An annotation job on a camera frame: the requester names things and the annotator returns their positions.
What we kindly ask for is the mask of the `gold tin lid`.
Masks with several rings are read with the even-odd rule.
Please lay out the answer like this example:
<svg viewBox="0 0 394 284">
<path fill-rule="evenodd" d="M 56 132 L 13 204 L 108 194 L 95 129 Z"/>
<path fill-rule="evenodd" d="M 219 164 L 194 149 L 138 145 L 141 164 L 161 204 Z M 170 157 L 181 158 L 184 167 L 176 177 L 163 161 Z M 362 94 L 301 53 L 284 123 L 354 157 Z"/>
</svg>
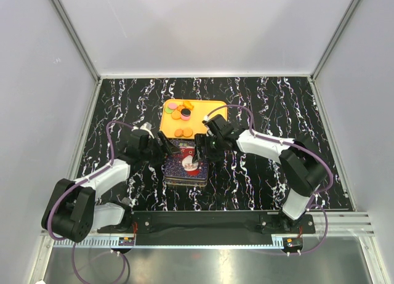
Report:
<svg viewBox="0 0 394 284">
<path fill-rule="evenodd" d="M 171 139 L 178 146 L 180 153 L 170 155 L 164 164 L 164 177 L 208 179 L 209 164 L 206 160 L 192 162 L 195 143 L 191 140 Z"/>
</svg>

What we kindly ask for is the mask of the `gold cookie tin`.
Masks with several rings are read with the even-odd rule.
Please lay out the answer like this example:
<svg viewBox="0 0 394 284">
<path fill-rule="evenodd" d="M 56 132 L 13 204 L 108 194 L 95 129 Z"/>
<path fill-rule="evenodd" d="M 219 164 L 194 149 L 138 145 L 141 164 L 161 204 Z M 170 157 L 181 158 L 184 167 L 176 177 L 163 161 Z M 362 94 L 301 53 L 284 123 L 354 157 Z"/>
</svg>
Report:
<svg viewBox="0 0 394 284">
<path fill-rule="evenodd" d="M 205 187 L 207 186 L 207 179 L 187 179 L 187 178 L 174 178 L 164 177 L 164 182 L 171 186 L 190 186 L 190 187 Z"/>
</svg>

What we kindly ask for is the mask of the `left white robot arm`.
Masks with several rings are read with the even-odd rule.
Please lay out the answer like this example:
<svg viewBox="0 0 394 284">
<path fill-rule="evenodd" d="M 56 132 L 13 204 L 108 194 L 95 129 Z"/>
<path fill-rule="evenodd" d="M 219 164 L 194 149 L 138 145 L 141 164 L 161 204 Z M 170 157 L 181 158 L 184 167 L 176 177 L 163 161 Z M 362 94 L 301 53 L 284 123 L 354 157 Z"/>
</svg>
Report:
<svg viewBox="0 0 394 284">
<path fill-rule="evenodd" d="M 42 228 L 54 240 L 69 239 L 75 243 L 102 227 L 113 226 L 119 232 L 127 232 L 133 224 L 133 217 L 126 213 L 128 205 L 121 202 L 97 205 L 96 201 L 127 181 L 143 164 L 161 165 L 179 151 L 163 132 L 154 137 L 143 129 L 133 131 L 129 143 L 105 166 L 85 177 L 73 181 L 60 179 L 56 183 L 42 217 Z"/>
</svg>

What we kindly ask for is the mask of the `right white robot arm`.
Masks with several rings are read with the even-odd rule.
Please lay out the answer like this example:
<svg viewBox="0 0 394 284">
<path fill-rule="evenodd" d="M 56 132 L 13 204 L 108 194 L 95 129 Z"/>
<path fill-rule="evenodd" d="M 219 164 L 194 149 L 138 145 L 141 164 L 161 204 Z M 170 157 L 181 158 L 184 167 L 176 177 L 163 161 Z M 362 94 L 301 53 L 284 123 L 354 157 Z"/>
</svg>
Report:
<svg viewBox="0 0 394 284">
<path fill-rule="evenodd" d="M 219 162 L 224 159 L 225 152 L 241 152 L 278 163 L 289 187 L 279 224 L 285 232 L 296 231 L 302 224 L 301 217 L 309 207 L 312 195 L 325 178 L 332 177 L 314 143 L 305 136 L 282 139 L 252 128 L 235 128 L 221 115 L 206 119 L 203 124 L 207 132 L 195 135 L 193 161 Z"/>
</svg>

